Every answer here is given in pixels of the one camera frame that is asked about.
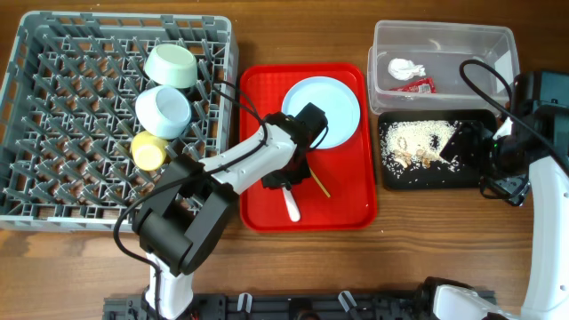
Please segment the white plastic fork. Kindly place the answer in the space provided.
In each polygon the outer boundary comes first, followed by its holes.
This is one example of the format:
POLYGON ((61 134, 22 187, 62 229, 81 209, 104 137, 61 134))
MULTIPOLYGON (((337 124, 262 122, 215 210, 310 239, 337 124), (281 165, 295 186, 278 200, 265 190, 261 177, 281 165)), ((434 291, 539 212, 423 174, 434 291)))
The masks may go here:
POLYGON ((287 188, 282 188, 282 191, 284 195, 285 206, 290 220, 292 222, 299 222, 301 219, 301 212, 293 197, 292 191, 287 188))

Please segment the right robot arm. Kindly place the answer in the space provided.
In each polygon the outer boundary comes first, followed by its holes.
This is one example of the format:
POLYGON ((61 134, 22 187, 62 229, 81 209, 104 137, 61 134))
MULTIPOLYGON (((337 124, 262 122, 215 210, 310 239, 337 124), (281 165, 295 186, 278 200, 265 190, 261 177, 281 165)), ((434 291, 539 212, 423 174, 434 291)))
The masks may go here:
POLYGON ((441 152, 478 171, 493 199, 533 193, 533 248, 523 319, 568 317, 568 75, 542 70, 518 75, 506 88, 509 108, 467 82, 506 122, 491 133, 463 124, 441 152))

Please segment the red sauce packet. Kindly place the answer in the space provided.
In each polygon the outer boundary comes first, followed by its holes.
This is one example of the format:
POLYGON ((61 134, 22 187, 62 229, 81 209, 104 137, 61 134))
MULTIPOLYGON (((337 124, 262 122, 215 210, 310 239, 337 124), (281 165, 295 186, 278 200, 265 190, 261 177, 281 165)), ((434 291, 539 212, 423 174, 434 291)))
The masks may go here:
POLYGON ((424 77, 403 86, 392 88, 395 92, 436 93, 434 81, 431 77, 424 77))

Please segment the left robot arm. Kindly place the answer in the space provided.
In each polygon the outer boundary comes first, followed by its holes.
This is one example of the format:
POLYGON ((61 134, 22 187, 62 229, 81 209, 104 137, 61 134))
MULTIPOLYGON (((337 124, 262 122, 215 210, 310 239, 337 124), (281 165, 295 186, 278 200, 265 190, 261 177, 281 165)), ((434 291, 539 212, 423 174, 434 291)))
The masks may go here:
POLYGON ((190 305, 194 272, 220 240, 249 187, 289 190, 309 178, 307 154, 328 132, 326 113, 313 103, 295 116, 266 115, 260 129, 217 156, 176 157, 132 222, 155 269, 147 301, 157 319, 175 319, 190 305))

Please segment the rice and peanut shells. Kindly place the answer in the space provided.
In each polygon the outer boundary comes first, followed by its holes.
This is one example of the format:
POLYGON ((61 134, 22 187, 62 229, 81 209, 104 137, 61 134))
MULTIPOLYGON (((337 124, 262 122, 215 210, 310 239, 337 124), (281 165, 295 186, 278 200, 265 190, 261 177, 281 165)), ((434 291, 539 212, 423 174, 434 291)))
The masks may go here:
POLYGON ((397 179, 419 169, 461 169, 458 159, 444 160, 441 152, 460 123, 442 120, 394 122, 381 133, 381 163, 397 179))

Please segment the light green bowl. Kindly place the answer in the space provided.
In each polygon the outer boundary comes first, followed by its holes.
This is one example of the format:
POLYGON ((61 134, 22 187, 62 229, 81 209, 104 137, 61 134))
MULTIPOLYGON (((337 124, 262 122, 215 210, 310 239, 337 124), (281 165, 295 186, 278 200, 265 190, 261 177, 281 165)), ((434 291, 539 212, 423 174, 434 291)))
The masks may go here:
POLYGON ((146 131, 164 140, 181 136, 192 116, 184 94, 169 85, 142 92, 135 101, 135 113, 146 131))

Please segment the light blue plate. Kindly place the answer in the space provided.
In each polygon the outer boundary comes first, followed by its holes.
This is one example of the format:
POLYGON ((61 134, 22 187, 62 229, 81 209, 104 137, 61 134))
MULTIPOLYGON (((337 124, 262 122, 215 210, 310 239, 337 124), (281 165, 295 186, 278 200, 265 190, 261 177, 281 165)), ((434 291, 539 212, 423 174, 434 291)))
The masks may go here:
POLYGON ((341 81, 327 76, 312 76, 299 81, 284 96, 281 111, 297 116, 312 103, 325 112, 328 132, 323 132, 311 147, 335 148, 349 140, 360 121, 360 106, 356 95, 341 81))

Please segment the wooden chopstick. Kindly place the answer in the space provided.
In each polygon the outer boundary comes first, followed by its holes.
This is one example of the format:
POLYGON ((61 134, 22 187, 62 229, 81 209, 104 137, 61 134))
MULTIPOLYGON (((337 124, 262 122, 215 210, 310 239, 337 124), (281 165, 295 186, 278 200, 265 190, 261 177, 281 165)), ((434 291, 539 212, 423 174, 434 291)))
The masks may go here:
POLYGON ((316 184, 320 187, 320 189, 322 190, 322 192, 325 194, 325 196, 327 198, 331 197, 330 192, 327 190, 327 188, 325 187, 325 185, 321 182, 321 180, 317 177, 317 175, 315 174, 315 172, 312 170, 311 167, 309 167, 309 171, 311 174, 311 177, 313 178, 313 180, 316 182, 316 184))

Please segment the light blue small bowl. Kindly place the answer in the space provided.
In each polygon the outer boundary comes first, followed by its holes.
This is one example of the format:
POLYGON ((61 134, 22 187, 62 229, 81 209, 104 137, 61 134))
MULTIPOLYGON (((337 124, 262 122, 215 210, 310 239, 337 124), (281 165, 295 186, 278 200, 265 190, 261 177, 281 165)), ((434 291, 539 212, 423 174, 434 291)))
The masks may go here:
POLYGON ((159 44, 149 54, 143 71, 150 80, 187 89, 196 84, 197 59, 192 52, 177 44, 159 44))

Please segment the white napkin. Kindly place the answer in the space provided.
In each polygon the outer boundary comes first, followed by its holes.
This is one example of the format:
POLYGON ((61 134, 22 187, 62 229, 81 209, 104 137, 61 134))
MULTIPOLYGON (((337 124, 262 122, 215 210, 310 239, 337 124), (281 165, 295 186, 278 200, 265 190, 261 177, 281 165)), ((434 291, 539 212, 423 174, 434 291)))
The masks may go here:
POLYGON ((407 81, 415 76, 425 76, 426 71, 423 65, 416 65, 411 60, 395 58, 388 64, 388 72, 396 80, 407 81))

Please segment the yellow plastic cup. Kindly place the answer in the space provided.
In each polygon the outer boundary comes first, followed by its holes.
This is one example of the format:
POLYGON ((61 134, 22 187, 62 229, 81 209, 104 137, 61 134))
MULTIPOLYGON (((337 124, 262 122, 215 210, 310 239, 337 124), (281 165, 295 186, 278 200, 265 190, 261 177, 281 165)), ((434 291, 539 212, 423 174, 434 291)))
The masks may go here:
POLYGON ((164 164, 167 140, 158 138, 148 131, 134 136, 131 143, 131 153, 134 163, 143 171, 155 171, 164 164))

